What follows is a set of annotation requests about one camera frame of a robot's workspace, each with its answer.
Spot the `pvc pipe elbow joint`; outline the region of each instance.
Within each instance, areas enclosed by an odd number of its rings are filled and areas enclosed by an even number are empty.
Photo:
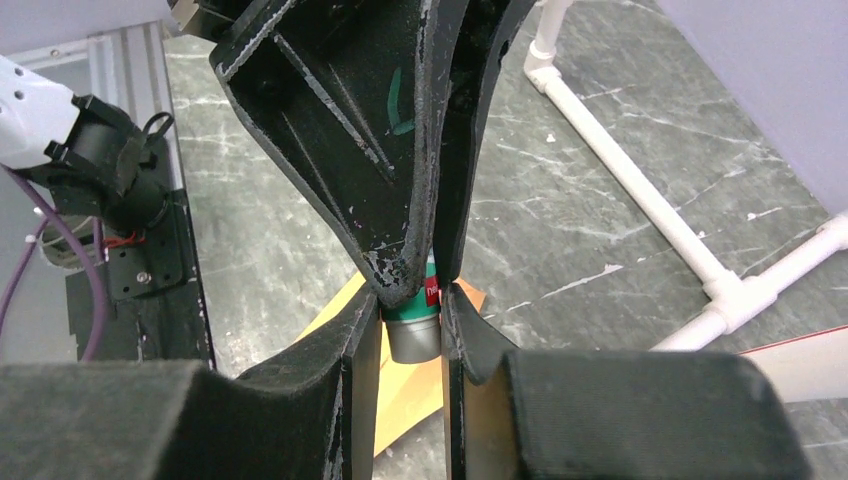
[[[545,93],[545,88],[551,80],[560,80],[562,78],[559,69],[553,65],[555,57],[556,50],[542,52],[536,48],[535,41],[530,43],[527,57],[524,58],[524,75],[527,76],[530,83],[536,87],[539,93]]]
[[[776,302],[778,293],[768,282],[752,276],[742,280],[740,288],[708,303],[704,311],[719,315],[726,324],[724,334],[730,335]]]
[[[712,281],[704,283],[704,293],[711,299],[717,300],[720,298],[729,297],[743,288],[742,279],[733,270],[725,269],[721,275],[713,278]]]
[[[848,250],[848,211],[842,212],[819,227],[818,232],[833,231],[833,235],[841,238],[840,250]]]

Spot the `orange paper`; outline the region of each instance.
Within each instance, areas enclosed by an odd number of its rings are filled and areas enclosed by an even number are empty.
[[[335,317],[365,279],[357,273],[300,334],[298,340]],[[479,312],[486,294],[462,279],[457,283]],[[418,422],[442,408],[442,361],[436,358],[417,365],[401,365],[391,359],[389,340],[383,326],[380,361],[380,390],[377,394],[377,425],[374,434],[374,456],[391,445]]]

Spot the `small bottle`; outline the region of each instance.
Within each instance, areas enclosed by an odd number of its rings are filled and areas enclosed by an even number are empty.
[[[392,360],[413,364],[437,358],[442,350],[440,312],[439,281],[431,249],[427,255],[427,273],[421,291],[400,307],[381,312],[389,334]]]

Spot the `marble floor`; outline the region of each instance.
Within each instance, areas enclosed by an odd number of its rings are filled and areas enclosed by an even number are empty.
[[[483,142],[463,276],[524,347],[646,349],[707,303],[695,275],[521,73],[531,14]],[[244,131],[206,60],[166,42],[180,148],[220,370],[288,346],[354,273],[329,228]],[[556,64],[718,258],[756,274],[827,213],[651,0],[584,0]],[[848,255],[709,348],[739,351],[845,323]],[[818,478],[848,475],[848,403],[789,405]],[[441,415],[375,460],[375,478],[444,478]]]

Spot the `purple cable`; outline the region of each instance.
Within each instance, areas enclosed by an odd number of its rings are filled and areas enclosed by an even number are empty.
[[[85,274],[88,276],[88,283],[91,286],[91,297],[94,303],[94,314],[93,321],[91,323],[91,334],[88,336],[88,343],[85,346],[85,351],[82,354],[82,361],[87,362],[94,358],[94,354],[97,352],[97,347],[100,346],[100,338],[103,336],[103,327],[106,325],[106,315],[108,312],[107,303],[108,296],[106,294],[106,287],[103,285],[103,281],[100,280],[100,275],[97,274],[97,269],[94,266],[94,262],[91,261],[91,257],[88,256],[88,253],[85,251],[85,247],[82,246],[79,239],[74,235],[68,225],[59,217],[55,211],[53,211],[53,207],[51,207],[38,192],[35,191],[35,188],[29,184],[28,181],[18,176],[14,171],[12,171],[9,167],[5,165],[0,165],[3,167],[3,170],[12,177],[12,180],[21,187],[21,190],[35,203],[35,206],[41,209],[44,215],[47,217],[47,220],[53,224],[53,227],[62,234],[65,238],[65,241],[68,242],[68,245],[71,247],[71,250],[79,257],[80,262],[82,262],[82,266],[85,269]]]
[[[45,228],[47,228],[46,218],[41,220],[41,223],[38,225],[38,228],[33,234],[36,240],[34,242],[27,243],[24,253],[21,254],[21,259],[18,260],[18,265],[12,272],[12,278],[9,279],[9,283],[6,284],[6,289],[3,290],[3,297],[0,298],[0,334],[3,333],[3,323],[6,321],[6,314],[9,312],[9,306],[12,305],[12,298],[15,296],[15,290],[18,288],[18,284],[21,283],[21,279],[24,276],[27,265],[29,265],[32,254],[35,253],[35,247],[38,245],[38,237],[44,233]]]
[[[91,228],[94,230],[94,258],[97,259],[97,263],[102,263],[103,258],[103,223],[99,218],[95,218],[91,222]]]

